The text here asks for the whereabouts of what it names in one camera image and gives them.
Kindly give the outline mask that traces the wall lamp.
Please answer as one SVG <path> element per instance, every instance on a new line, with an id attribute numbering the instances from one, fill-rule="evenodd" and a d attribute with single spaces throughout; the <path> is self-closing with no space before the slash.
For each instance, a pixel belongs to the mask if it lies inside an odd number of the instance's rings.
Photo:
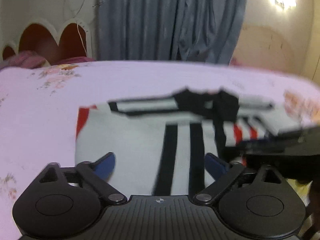
<path id="1" fill-rule="evenodd" d="M 295 0 L 274 0 L 275 6 L 282 11 L 291 10 L 292 8 L 295 8 L 297 6 L 297 3 Z"/>

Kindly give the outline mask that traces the red heart headboard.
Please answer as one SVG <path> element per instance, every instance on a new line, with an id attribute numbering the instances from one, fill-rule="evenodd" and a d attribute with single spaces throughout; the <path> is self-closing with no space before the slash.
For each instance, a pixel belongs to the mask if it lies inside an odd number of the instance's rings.
<path id="1" fill-rule="evenodd" d="M 23 51 L 33 51 L 55 65 L 72 60 L 93 59 L 92 35 L 87 24 L 72 18 L 57 30 L 48 20 L 30 21 L 17 38 L 1 45 L 1 59 L 6 60 Z"/>

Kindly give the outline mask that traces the blue curtain centre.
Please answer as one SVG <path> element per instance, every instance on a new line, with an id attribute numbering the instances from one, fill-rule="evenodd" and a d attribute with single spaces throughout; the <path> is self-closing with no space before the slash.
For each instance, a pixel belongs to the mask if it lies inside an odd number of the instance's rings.
<path id="1" fill-rule="evenodd" d="M 101 60 L 228 64 L 247 0 L 98 0 Z"/>

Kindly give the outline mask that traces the cream round headboard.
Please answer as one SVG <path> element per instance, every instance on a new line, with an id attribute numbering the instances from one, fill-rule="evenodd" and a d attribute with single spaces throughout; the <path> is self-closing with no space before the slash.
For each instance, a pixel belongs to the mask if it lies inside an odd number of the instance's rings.
<path id="1" fill-rule="evenodd" d="M 229 63 L 234 67 L 250 67 L 272 72 L 299 74 L 289 42 L 277 31 L 245 24 Z"/>

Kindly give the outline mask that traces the pink floral bed sheet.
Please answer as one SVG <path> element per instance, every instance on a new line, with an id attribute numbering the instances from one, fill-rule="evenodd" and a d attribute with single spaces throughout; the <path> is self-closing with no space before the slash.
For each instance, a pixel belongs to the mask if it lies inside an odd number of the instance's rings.
<path id="1" fill-rule="evenodd" d="M 49 162 L 74 165 L 78 109 L 108 100 L 158 96 L 188 87 L 224 88 L 282 103 L 290 91 L 319 102 L 304 77 L 205 63 L 102 61 L 1 71 L 1 239 L 18 239 L 15 199 Z"/>

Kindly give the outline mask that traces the striped knit sweater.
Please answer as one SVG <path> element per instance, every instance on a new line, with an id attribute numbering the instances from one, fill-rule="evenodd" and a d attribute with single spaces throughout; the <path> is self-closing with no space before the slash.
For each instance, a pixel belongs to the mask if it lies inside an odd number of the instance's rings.
<path id="1" fill-rule="evenodd" d="M 300 128 L 282 105 L 225 90 L 184 89 L 81 107 L 75 161 L 96 161 L 112 152 L 111 184 L 122 193 L 193 196 L 213 182 L 204 168 L 207 153 L 218 156 L 227 146 Z"/>

